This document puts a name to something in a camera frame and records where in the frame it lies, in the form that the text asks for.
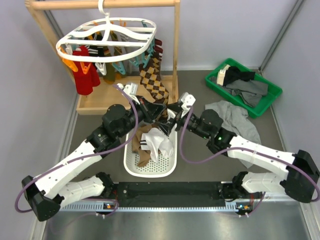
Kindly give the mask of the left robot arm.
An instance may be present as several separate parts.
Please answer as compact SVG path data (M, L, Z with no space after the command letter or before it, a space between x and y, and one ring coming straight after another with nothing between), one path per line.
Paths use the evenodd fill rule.
M132 101L129 110L121 104L113 104L102 116L102 124L69 156L43 174L26 176L21 182L23 195L38 221L47 221L61 208L80 200L109 198L114 191L109 174L99 172L79 182L73 179L123 148L123 136L136 130L140 122L154 123L165 109L165 104L149 102L142 96Z

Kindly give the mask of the white oval clip hanger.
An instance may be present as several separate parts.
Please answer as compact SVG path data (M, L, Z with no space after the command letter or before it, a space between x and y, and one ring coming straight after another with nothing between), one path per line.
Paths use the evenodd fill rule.
M56 43L61 58L74 62L113 63L135 58L151 46L157 32L155 22L144 18L110 17L103 3L99 0L97 5L104 18L83 23ZM133 51L117 56L78 56L62 51L63 47L72 46L126 47Z

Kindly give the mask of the tan ribbed sock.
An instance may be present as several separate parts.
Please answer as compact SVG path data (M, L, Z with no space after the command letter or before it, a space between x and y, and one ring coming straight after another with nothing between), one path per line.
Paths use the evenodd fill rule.
M139 168L145 167L151 159L151 151L139 149L138 155L139 155L139 162L137 163L137 166Z

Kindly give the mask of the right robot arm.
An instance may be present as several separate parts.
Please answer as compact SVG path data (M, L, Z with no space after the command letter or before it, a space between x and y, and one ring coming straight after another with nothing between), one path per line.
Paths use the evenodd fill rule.
M242 171L236 175L232 187L237 197L265 192L285 194L301 203L319 201L320 173L308 152L285 152L249 141L223 128L223 120L213 109L206 109L197 117L190 104L172 103L166 108L175 112L175 117L165 123L168 130L181 130L182 135L189 131L207 139L206 146L214 158L225 155L266 170L265 173Z

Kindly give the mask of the brown argyle sock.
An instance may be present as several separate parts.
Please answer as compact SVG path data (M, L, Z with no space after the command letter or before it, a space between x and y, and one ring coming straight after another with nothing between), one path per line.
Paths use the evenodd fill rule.
M169 103L169 91L161 79L161 61L158 55L152 55L146 64L139 65L140 84L149 92L156 104Z

